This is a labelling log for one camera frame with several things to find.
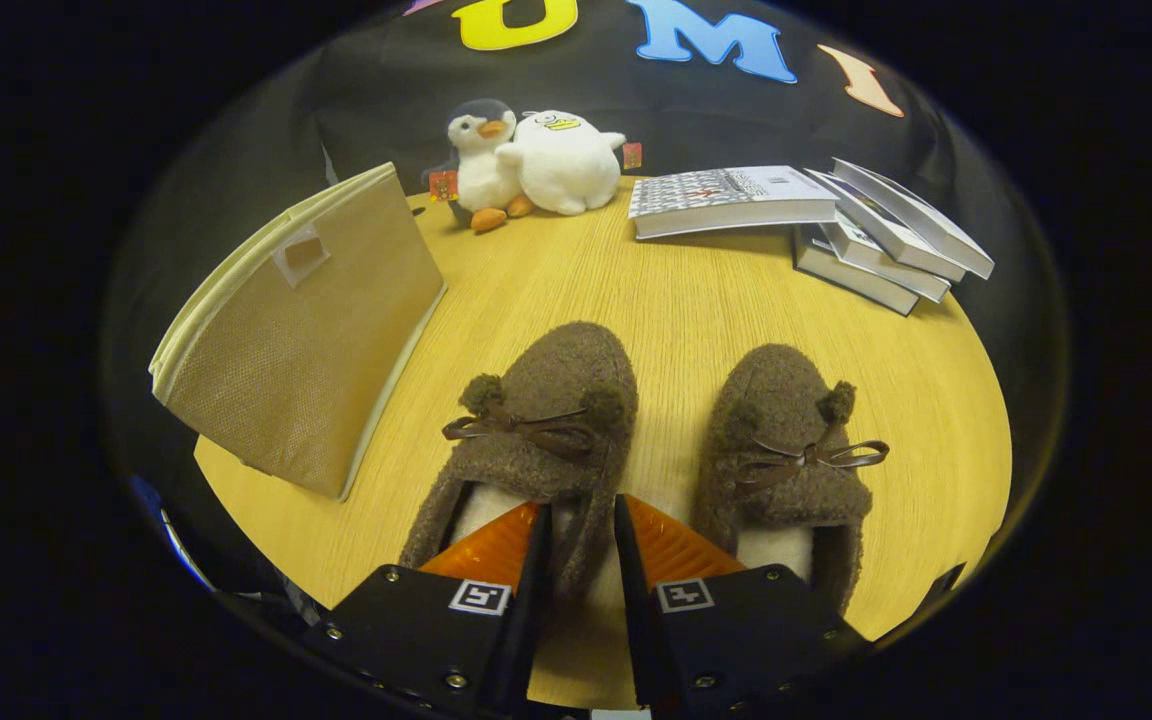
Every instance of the white book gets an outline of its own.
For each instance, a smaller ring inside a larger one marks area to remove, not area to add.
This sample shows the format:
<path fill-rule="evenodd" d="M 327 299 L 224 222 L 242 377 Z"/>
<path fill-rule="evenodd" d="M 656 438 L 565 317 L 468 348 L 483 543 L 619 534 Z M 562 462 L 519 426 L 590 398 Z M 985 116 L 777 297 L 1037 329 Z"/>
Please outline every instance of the white book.
<path fill-rule="evenodd" d="M 719 168 L 641 179 L 630 219 L 637 238 L 749 225 L 826 223 L 835 195 L 788 165 Z"/>
<path fill-rule="evenodd" d="M 910 314 L 914 305 L 918 304 L 916 293 L 870 270 L 840 260 L 818 223 L 802 225 L 799 232 L 794 233 L 794 266 L 799 272 L 844 287 L 901 314 Z"/>
<path fill-rule="evenodd" d="M 914 228 L 914 232 L 920 234 L 946 258 L 955 260 L 984 279 L 990 278 L 990 273 L 993 272 L 993 259 L 987 252 L 982 250 L 963 228 L 955 225 L 954 220 L 946 218 L 940 210 L 932 209 L 929 202 L 914 195 L 908 188 L 893 179 L 836 158 L 833 159 L 833 174 L 873 197 L 879 205 L 900 218 L 902 223 Z"/>
<path fill-rule="evenodd" d="M 950 282 L 945 278 L 893 260 L 874 238 L 852 222 L 842 210 L 838 211 L 838 222 L 825 225 L 824 232 L 829 237 L 829 245 L 833 247 L 838 258 L 846 264 L 882 275 L 893 283 L 914 290 L 937 304 L 945 300 L 945 294 L 950 289 Z"/>
<path fill-rule="evenodd" d="M 838 196 L 838 207 L 842 209 L 861 227 L 867 229 L 878 245 L 890 255 L 897 263 L 914 266 L 914 268 L 926 270 L 929 273 L 941 275 L 950 282 L 958 282 L 968 272 L 963 265 L 946 258 L 937 251 L 920 234 L 914 232 L 909 225 L 900 222 L 877 200 L 869 197 L 858 188 L 847 182 L 844 179 L 832 176 L 829 173 L 812 173 L 820 184 Z"/>

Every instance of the orange letter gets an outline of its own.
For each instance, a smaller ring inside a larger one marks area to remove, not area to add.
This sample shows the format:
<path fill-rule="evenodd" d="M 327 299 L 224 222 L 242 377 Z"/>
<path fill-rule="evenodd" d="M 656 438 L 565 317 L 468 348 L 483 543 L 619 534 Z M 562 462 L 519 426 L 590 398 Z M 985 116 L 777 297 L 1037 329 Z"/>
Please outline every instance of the orange letter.
<path fill-rule="evenodd" d="M 834 50 L 824 45 L 817 45 L 817 47 L 826 51 L 826 53 L 841 65 L 842 73 L 847 74 L 847 94 L 869 105 L 870 108 L 881 109 L 882 113 L 887 113 L 888 115 L 896 115 L 896 118 L 905 116 L 905 111 L 897 108 L 890 97 L 887 97 L 887 92 L 882 91 L 882 86 L 878 85 L 878 78 L 874 77 L 874 69 L 870 68 L 869 63 L 847 55 L 842 50 Z"/>
<path fill-rule="evenodd" d="M 469 50 L 507 50 L 558 37 L 576 24 L 576 0 L 545 0 L 545 18 L 530 26 L 505 26 L 505 3 L 480 0 L 452 16 L 461 18 L 461 41 Z"/>

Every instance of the slipper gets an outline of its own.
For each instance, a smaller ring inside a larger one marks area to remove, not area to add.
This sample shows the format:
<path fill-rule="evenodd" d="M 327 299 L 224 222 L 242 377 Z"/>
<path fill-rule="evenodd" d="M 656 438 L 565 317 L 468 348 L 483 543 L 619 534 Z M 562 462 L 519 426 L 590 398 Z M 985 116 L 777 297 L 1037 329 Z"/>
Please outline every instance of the slipper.
<path fill-rule="evenodd" d="M 548 502 L 554 592 L 579 596 L 607 550 L 638 403 L 626 348 L 592 323 L 554 328 L 502 377 L 475 378 L 461 396 L 471 415 L 444 429 L 458 445 L 417 511 L 399 564 L 420 568 L 470 532 L 462 516 L 499 514 L 471 511 L 478 495 L 507 507 Z"/>
<path fill-rule="evenodd" d="M 787 344 L 745 355 L 714 402 L 691 516 L 696 532 L 751 568 L 790 566 L 840 615 L 861 576 L 861 521 L 873 505 L 855 468 L 888 452 L 881 441 L 847 446 L 855 393 L 849 382 L 828 389 Z M 786 562 L 795 546 L 804 562 Z"/>

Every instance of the blue letter m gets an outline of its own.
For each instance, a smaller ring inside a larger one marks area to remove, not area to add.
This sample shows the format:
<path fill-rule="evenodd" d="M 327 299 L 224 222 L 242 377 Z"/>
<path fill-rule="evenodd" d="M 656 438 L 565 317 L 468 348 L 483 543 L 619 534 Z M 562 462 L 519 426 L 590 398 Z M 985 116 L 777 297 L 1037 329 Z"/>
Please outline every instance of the blue letter m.
<path fill-rule="evenodd" d="M 732 47 L 740 45 L 735 65 L 745 73 L 781 82 L 797 82 L 799 78 L 785 67 L 776 36 L 781 33 L 763 20 L 748 15 L 727 15 L 712 26 L 700 15 L 679 3 L 679 0 L 626 0 L 643 10 L 647 26 L 646 45 L 637 50 L 649 60 L 675 60 L 684 63 L 691 59 L 689 50 L 679 45 L 679 36 L 684 35 L 712 65 L 722 63 Z"/>

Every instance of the felt letter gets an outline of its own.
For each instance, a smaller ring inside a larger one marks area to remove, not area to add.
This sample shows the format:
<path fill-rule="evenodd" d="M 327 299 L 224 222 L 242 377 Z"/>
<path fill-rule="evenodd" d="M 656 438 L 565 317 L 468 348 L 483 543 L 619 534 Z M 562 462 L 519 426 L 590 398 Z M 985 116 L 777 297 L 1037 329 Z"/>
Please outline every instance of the felt letter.
<path fill-rule="evenodd" d="M 736 55 L 734 63 L 737 68 L 755 76 L 786 83 L 799 81 L 785 67 L 780 46 L 776 45 L 780 29 L 770 26 L 763 20 L 730 14 L 712 26 L 691 8 L 679 3 L 679 0 L 626 2 L 639 6 L 646 23 L 646 45 L 641 45 L 637 50 L 641 58 L 684 63 L 691 59 L 691 51 L 679 44 L 679 36 L 683 35 L 712 65 L 722 63 L 733 47 L 740 46 L 740 55 Z"/>
<path fill-rule="evenodd" d="M 847 55 L 842 50 L 834 50 L 826 45 L 817 45 L 817 47 L 826 51 L 829 56 L 838 60 L 839 65 L 842 65 L 842 73 L 846 73 L 847 76 L 847 94 L 869 105 L 870 108 L 881 109 L 882 113 L 887 113 L 888 115 L 896 115 L 896 118 L 905 116 L 905 111 L 897 108 L 890 97 L 887 97 L 887 92 L 882 90 L 882 86 L 878 85 L 878 78 L 874 77 L 874 69 L 870 68 L 869 63 L 858 58 Z"/>
<path fill-rule="evenodd" d="M 412 2 L 411 8 L 407 8 L 407 13 L 403 13 L 403 17 L 406 18 L 407 15 L 416 13 L 416 10 L 424 10 L 425 8 L 429 8 L 431 5 L 439 5 L 441 2 L 442 0 L 415 0 Z"/>
<path fill-rule="evenodd" d="M 576 24 L 576 0 L 545 0 L 545 18 L 530 26 L 505 26 L 505 3 L 480 0 L 452 16 L 461 18 L 461 41 L 469 50 L 507 50 L 558 37 Z"/>

